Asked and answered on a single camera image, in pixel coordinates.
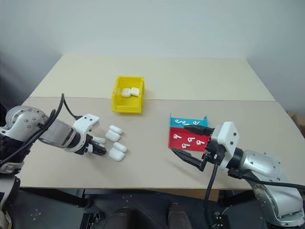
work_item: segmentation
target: airpod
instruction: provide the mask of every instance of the airpod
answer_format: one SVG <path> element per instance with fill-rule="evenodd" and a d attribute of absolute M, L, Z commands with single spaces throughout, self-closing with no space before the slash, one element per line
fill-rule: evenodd
<path fill-rule="evenodd" d="M 139 94 L 140 94 L 140 89 L 139 89 L 139 88 L 137 88 L 137 87 L 132 87 L 130 91 L 131 91 L 131 94 L 132 94 L 133 96 L 139 97 Z"/>
<path fill-rule="evenodd" d="M 191 145 L 183 143 L 181 146 L 182 146 L 183 149 L 186 149 L 188 146 L 191 146 Z"/>
<path fill-rule="evenodd" d="M 179 124 L 179 123 L 183 123 L 185 121 L 179 121 L 179 119 L 175 119 L 175 123 Z"/>
<path fill-rule="evenodd" d="M 189 123 L 186 123 L 186 121 L 182 121 L 183 125 L 189 125 Z"/>
<path fill-rule="evenodd" d="M 196 144 L 200 146 L 201 144 L 205 144 L 205 142 L 202 142 L 202 141 L 200 141 L 200 140 L 197 140 L 197 141 L 196 141 Z"/>
<path fill-rule="evenodd" d="M 131 90 L 130 88 L 123 88 L 122 89 L 122 97 L 128 98 L 131 95 Z"/>
<path fill-rule="evenodd" d="M 181 139 L 182 137 L 178 136 L 177 134 L 174 134 L 174 135 L 173 135 L 173 138 L 174 138 L 174 139 L 177 139 L 177 138 L 180 138 L 180 139 Z"/>
<path fill-rule="evenodd" d="M 194 137 L 189 137 L 189 138 L 187 138 L 187 141 L 192 142 L 194 139 L 195 139 Z"/>

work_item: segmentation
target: black wire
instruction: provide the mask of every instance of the black wire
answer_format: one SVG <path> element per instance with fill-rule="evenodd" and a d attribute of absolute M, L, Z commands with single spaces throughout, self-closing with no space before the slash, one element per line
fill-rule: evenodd
<path fill-rule="evenodd" d="M 70 108 L 68 107 L 68 105 L 67 105 L 67 103 L 66 103 L 66 100 L 63 101 L 63 104 L 65 105 L 67 111 L 69 112 L 69 114 L 71 114 L 71 116 L 72 116 L 73 118 L 75 118 L 76 120 L 78 120 L 78 119 L 80 119 L 80 118 L 82 117 L 81 115 L 74 115 L 74 114 L 72 113 L 72 111 L 70 110 Z"/>
<path fill-rule="evenodd" d="M 305 189 L 304 185 L 298 185 L 298 184 L 290 184 L 290 183 L 279 183 L 279 182 L 268 182 L 268 181 L 261 181 L 252 177 L 248 176 L 242 176 L 243 179 L 253 181 L 257 184 L 261 185 L 271 185 L 271 186 L 281 186 L 281 187 L 294 187 L 299 189 Z"/>
<path fill-rule="evenodd" d="M 56 112 L 54 112 L 55 110 L 51 111 L 50 117 L 47 120 L 47 122 L 45 123 L 44 127 L 42 129 L 36 131 L 34 134 L 32 134 L 32 136 L 29 138 L 29 140 L 25 141 L 18 150 L 16 150 L 14 153 L 9 155 L 7 158 L 1 160 L 0 167 L 2 165 L 4 165 L 6 162 L 8 162 L 12 157 L 16 156 L 19 152 L 22 152 L 27 147 L 29 147 L 31 144 L 33 144 L 45 131 L 48 130 L 48 128 L 53 124 L 53 122 L 58 117 L 58 115 L 61 111 L 64 99 L 65 99 L 64 94 L 61 94 L 61 101 L 58 105 L 57 111 Z"/>
<path fill-rule="evenodd" d="M 218 169 L 218 164 L 214 164 L 214 169 L 213 169 L 213 172 L 212 172 L 212 175 L 211 175 L 211 178 L 210 178 L 208 188 L 207 188 L 206 193 L 205 193 L 204 203 L 203 203 L 204 217 L 205 217 L 205 220 L 206 220 L 206 223 L 207 223 L 209 229 L 213 229 L 213 226 L 212 226 L 211 221 L 210 221 L 209 209 L 208 209 L 208 207 L 209 207 L 209 196 L 210 196 L 210 193 L 211 193 L 211 190 L 212 190 L 213 183 L 215 181 L 217 169 Z"/>

